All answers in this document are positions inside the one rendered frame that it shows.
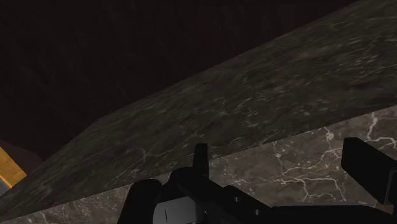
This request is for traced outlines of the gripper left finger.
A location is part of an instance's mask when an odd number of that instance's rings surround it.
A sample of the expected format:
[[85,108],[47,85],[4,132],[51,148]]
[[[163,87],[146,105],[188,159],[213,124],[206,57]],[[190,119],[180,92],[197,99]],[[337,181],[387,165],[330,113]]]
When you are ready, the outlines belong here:
[[209,179],[208,145],[195,145],[193,162],[168,181],[134,183],[117,224],[265,224],[270,208],[234,186]]

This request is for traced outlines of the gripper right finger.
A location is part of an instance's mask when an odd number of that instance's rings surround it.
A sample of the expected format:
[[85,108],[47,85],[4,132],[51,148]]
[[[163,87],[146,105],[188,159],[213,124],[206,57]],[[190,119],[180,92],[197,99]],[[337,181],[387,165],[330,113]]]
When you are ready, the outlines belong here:
[[397,160],[358,137],[346,137],[341,167],[377,202],[392,205],[397,215]]

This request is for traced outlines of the yellow wooden block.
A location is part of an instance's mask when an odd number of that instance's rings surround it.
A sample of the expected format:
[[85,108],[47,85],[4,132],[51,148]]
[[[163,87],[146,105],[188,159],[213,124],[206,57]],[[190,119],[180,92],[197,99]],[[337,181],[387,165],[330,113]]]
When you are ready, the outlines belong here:
[[18,164],[0,147],[0,179],[12,188],[27,174],[18,166]]

